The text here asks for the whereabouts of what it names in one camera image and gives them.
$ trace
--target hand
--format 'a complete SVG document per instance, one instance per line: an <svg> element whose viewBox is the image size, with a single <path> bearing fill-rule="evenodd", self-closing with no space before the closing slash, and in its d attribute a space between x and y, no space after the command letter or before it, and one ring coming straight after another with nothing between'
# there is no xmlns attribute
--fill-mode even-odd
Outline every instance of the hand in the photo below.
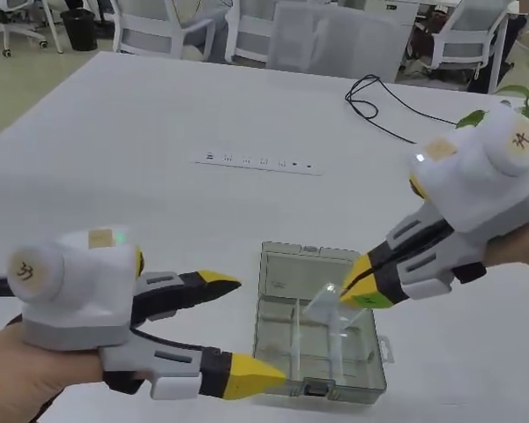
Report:
<svg viewBox="0 0 529 423"><path fill-rule="evenodd" d="M505 263L529 265L529 224L490 242L484 261L487 266Z"/></svg>
<svg viewBox="0 0 529 423"><path fill-rule="evenodd" d="M18 323L0 331L0 423L27 423L64 388L101 380L95 352L49 352L24 344Z"/></svg>

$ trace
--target table surface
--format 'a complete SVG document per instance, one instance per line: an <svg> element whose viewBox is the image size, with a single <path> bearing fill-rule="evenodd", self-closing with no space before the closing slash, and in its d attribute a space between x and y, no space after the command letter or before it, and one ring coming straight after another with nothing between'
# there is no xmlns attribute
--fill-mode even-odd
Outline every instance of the table surface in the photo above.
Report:
<svg viewBox="0 0 529 423"><path fill-rule="evenodd" d="M420 201L413 147L355 115L352 81L98 54L0 134L0 272L20 242L125 224L147 269L236 275L227 297L149 323L176 341L250 353L262 241L365 251ZM456 120L492 99L391 85L421 111ZM363 93L378 121L426 143L450 127ZM207 147L310 160L323 176L190 164ZM0 327L19 311L0 299ZM372 407L262 396L154 402L104 385L65 392L41 423L105 421L529 421L529 269L493 269L469 286L376 312L396 363Z"/></svg>

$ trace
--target clear plastic box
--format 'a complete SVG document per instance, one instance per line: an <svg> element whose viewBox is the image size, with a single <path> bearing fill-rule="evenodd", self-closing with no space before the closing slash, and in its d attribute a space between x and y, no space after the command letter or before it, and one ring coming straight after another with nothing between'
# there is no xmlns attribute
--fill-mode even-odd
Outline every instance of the clear plastic box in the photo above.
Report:
<svg viewBox="0 0 529 423"><path fill-rule="evenodd" d="M261 255L254 356L287 375L284 386L267 393L322 397L374 404L386 391L372 310L364 309L333 333L312 320L306 307L327 284L339 285L358 253L266 242Z"/></svg>

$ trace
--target chair backrest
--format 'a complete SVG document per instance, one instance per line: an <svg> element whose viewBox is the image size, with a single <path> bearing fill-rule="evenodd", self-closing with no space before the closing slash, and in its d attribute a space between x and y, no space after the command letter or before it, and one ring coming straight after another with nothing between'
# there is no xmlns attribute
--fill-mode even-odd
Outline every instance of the chair backrest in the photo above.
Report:
<svg viewBox="0 0 529 423"><path fill-rule="evenodd" d="M111 0L115 15L114 50L142 55L170 54L182 34L172 0Z"/></svg>
<svg viewBox="0 0 529 423"><path fill-rule="evenodd" d="M399 24L347 7L282 2L276 8L267 68L342 78L370 73L392 82Z"/></svg>
<svg viewBox="0 0 529 423"><path fill-rule="evenodd" d="M274 10L281 0L233 0L227 14L229 24L226 59L233 56L266 62L270 46ZM295 0L329 3L330 0Z"/></svg>
<svg viewBox="0 0 529 423"><path fill-rule="evenodd" d="M31 6L34 0L0 0L0 9L3 11L16 11Z"/></svg>
<svg viewBox="0 0 529 423"><path fill-rule="evenodd" d="M488 64L495 30L512 0L461 0L443 29L434 34L431 67L441 63Z"/></svg>

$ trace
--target power socket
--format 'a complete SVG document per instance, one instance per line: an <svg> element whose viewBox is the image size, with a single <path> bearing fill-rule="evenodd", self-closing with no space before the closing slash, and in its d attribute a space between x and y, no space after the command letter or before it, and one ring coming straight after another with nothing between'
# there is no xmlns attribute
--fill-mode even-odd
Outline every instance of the power socket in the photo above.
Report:
<svg viewBox="0 0 529 423"><path fill-rule="evenodd" d="M262 154L220 152L213 149L192 153L190 155L190 163L243 167L273 172L286 172L290 174L313 174L315 176L323 174L315 164L306 160L274 159Z"/></svg>

